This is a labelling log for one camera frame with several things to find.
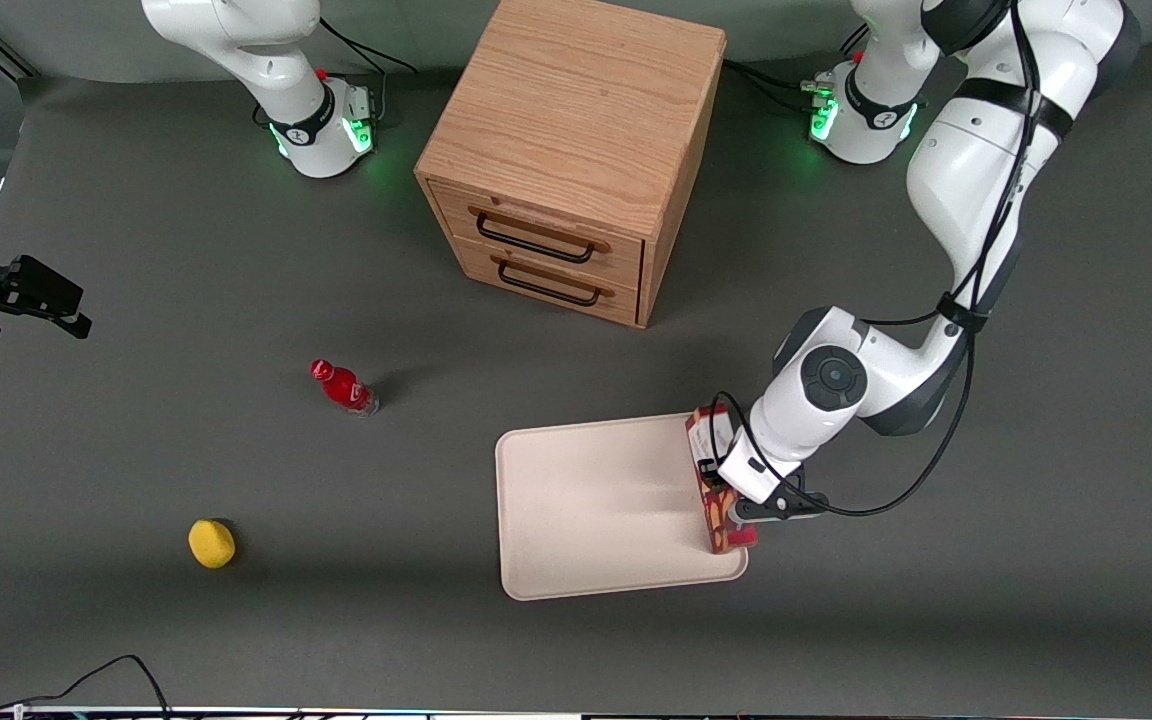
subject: gray tabletop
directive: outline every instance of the gray tabletop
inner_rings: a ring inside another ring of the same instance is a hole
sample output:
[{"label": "gray tabletop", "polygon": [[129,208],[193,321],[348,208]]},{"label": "gray tabletop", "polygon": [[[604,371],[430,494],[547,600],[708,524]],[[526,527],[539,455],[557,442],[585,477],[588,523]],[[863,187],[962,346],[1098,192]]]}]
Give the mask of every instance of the gray tabletop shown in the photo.
[{"label": "gray tabletop", "polygon": [[[500,434],[753,401],[804,310],[922,313],[950,273],[912,142],[846,167],[723,76],[652,328],[468,281],[411,176],[452,82],[396,78],[328,181],[234,83],[28,88],[0,260],[73,278],[94,328],[3,319],[0,702],[137,652],[177,705],[1152,717],[1152,50],[1043,173],[919,495],[770,526],[735,583],[548,602],[500,589]],[[317,356],[382,414],[326,404]],[[813,484],[881,502],[943,420],[856,424]],[[205,516],[227,571],[189,556]],[[151,696],[123,669],[73,699]]]}]

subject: cabinet top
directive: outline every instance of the cabinet top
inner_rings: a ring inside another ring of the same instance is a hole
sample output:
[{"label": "cabinet top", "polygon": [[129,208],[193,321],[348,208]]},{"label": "cabinet top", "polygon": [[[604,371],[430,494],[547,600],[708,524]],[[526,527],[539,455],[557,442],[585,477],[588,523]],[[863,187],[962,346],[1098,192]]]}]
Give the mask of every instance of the cabinet top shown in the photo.
[{"label": "cabinet top", "polygon": [[417,172],[653,238],[726,44],[596,0],[502,0]]}]

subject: bottle cap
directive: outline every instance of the bottle cap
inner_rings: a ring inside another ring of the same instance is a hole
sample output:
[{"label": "bottle cap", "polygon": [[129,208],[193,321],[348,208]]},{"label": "bottle cap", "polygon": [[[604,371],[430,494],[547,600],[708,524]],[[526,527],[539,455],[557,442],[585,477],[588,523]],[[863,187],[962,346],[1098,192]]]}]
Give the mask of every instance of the bottle cap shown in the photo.
[{"label": "bottle cap", "polygon": [[332,363],[325,359],[316,359],[310,365],[310,374],[314,376],[316,381],[325,381],[325,379],[329,379],[334,373],[335,369],[332,366]]}]

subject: red box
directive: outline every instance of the red box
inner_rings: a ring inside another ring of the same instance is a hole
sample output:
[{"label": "red box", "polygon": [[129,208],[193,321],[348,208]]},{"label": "red box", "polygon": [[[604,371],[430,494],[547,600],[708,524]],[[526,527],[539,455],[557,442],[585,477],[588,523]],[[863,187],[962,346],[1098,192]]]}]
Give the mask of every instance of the red box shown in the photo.
[{"label": "red box", "polygon": [[[732,446],[732,419],[727,407],[719,406],[714,414],[714,442],[718,447]],[[712,488],[700,475],[699,463],[713,460],[713,447],[708,441],[708,407],[698,407],[687,418],[687,439],[691,446],[691,467],[696,471],[696,486],[700,488],[700,502],[705,511],[705,526],[708,528],[708,550],[714,555],[722,555],[737,547],[753,547],[758,544],[758,529],[749,523],[737,523],[727,511],[740,499],[740,494],[726,484]]]}]

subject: beige tray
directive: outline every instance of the beige tray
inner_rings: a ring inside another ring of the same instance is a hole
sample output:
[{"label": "beige tray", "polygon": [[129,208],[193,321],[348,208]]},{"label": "beige tray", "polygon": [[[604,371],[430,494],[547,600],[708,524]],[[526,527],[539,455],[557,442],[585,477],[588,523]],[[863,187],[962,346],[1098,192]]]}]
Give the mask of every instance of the beige tray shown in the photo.
[{"label": "beige tray", "polygon": [[736,579],[708,551],[689,414],[513,430],[497,444],[500,584],[515,600]]}]

